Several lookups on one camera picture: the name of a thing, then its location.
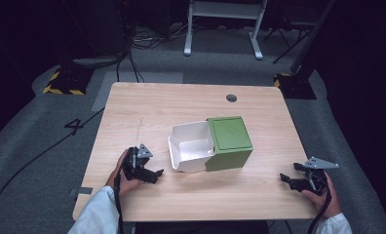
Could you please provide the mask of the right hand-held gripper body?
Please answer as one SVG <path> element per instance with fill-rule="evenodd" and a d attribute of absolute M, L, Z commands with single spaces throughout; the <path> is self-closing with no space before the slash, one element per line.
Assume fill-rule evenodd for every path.
<path fill-rule="evenodd" d="M 337 163 L 332 163 L 316 157 L 311 157 L 302 164 L 303 174 L 312 187 L 311 191 L 317 195 L 322 194 L 322 190 L 328 185 L 325 170 L 338 169 Z"/>

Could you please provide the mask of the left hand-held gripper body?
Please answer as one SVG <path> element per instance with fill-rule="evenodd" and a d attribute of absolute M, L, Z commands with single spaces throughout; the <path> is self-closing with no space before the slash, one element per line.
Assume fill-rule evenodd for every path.
<path fill-rule="evenodd" d="M 122 162 L 122 169 L 127 180 L 143 175 L 144 166 L 152 156 L 153 154 L 143 143 L 139 147 L 130 147 Z"/>

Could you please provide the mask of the white plastic drawer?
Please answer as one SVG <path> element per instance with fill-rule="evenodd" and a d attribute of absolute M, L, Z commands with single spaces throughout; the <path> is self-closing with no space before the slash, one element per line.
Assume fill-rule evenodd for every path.
<path fill-rule="evenodd" d="M 172 167 L 177 172 L 204 171 L 206 162 L 214 155 L 212 134 L 207 121 L 173 126 L 168 145 Z"/>

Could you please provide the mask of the green drawer box casing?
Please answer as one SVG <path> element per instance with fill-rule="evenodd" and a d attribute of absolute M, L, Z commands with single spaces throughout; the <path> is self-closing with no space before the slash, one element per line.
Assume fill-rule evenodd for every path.
<path fill-rule="evenodd" d="M 208 172 L 242 168 L 252 143 L 241 116 L 209 118 L 214 155 L 205 163 Z"/>

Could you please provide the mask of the person's left hand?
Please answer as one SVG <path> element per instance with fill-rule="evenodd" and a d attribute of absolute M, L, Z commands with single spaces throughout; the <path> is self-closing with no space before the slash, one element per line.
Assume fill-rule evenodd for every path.
<path fill-rule="evenodd" d="M 115 169 L 111 172 L 108 180 L 106 181 L 105 185 L 110 186 L 111 188 L 114 187 L 114 179 L 117 174 L 121 175 L 121 180 L 120 180 L 120 190 L 119 190 L 119 196 L 124 197 L 128 192 L 130 192 L 133 189 L 136 189 L 142 184 L 142 181 L 139 179 L 132 179 L 132 180 L 127 180 L 125 175 L 121 172 L 120 168 L 122 165 L 122 162 L 127 154 L 128 150 L 125 150 L 120 158 L 117 161 Z"/>

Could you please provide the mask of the person's right hand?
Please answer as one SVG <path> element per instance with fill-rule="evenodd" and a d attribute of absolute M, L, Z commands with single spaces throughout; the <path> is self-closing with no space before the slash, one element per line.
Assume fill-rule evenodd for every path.
<path fill-rule="evenodd" d="M 342 213 L 333 182 L 328 174 L 326 174 L 326 177 L 328 181 L 328 188 L 322 195 L 317 195 L 308 190 L 303 190 L 301 192 L 305 198 L 315 205 L 316 209 L 324 219 Z"/>

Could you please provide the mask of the black yellow striped stand base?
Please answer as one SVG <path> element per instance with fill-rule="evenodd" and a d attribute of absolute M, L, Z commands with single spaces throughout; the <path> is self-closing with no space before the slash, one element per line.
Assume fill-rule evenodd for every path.
<path fill-rule="evenodd" d="M 277 73 L 273 76 L 274 85 L 280 89 L 284 98 L 316 99 L 308 80 L 297 74 Z"/>
<path fill-rule="evenodd" d="M 50 78 L 43 93 L 83 96 L 87 92 L 94 72 L 93 69 L 79 69 L 69 72 L 60 67 Z"/>

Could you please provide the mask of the grey round stand base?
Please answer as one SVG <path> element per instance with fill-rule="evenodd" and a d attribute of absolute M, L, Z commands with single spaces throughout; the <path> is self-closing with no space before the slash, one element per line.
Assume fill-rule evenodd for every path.
<path fill-rule="evenodd" d="M 73 61 L 81 68 L 98 69 L 111 66 L 121 60 L 121 56 L 100 56 L 94 58 L 75 58 Z"/>

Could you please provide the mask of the black tripod stand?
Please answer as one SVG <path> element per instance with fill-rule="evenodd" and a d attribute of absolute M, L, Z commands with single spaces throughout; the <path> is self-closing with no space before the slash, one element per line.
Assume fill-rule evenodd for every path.
<path fill-rule="evenodd" d="M 312 30 L 315 27 L 314 22 L 306 22 L 301 20 L 291 20 L 291 19 L 283 19 L 280 23 L 278 23 L 275 27 L 272 27 L 269 33 L 263 38 L 264 41 L 269 39 L 275 32 L 278 32 L 287 49 L 282 52 L 277 58 L 273 60 L 273 63 L 277 63 L 280 59 L 282 59 L 288 52 L 290 52 L 293 48 L 295 48 L 300 42 L 302 42 L 305 38 L 309 37 Z M 285 31 L 293 31 L 297 32 L 297 38 L 291 43 L 288 38 L 285 36 Z"/>

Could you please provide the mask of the dark slanted metal pole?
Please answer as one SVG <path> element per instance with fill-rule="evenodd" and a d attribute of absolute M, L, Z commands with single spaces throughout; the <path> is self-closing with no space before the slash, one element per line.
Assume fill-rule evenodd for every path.
<path fill-rule="evenodd" d="M 329 0 L 329 2 L 327 3 L 327 6 L 325 7 L 324 12 L 321 14 L 317 24 L 315 25 L 315 27 L 311 31 L 310 35 L 308 36 L 306 43 L 303 45 L 302 49 L 300 50 L 300 53 L 298 54 L 298 56 L 294 60 L 292 66 L 290 67 L 291 72 L 297 73 L 299 71 L 299 69 L 301 68 L 303 62 L 307 58 L 307 54 L 308 54 L 309 50 L 311 49 L 315 38 L 319 34 L 319 31 L 320 31 L 322 25 L 324 24 L 326 18 L 328 17 L 328 14 L 329 14 L 334 2 L 335 2 L 335 0 Z"/>

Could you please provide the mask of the white metal stand frame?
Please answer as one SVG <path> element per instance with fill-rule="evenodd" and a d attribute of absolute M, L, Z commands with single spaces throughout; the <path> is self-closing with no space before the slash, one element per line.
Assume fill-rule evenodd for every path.
<path fill-rule="evenodd" d="M 187 34 L 183 53 L 187 57 L 192 53 L 194 17 L 254 20 L 253 32 L 249 33 L 249 37 L 255 58 L 262 60 L 263 53 L 259 48 L 257 35 L 264 17 L 267 1 L 268 0 L 261 0 L 258 4 L 241 4 L 190 0 L 187 13 Z"/>

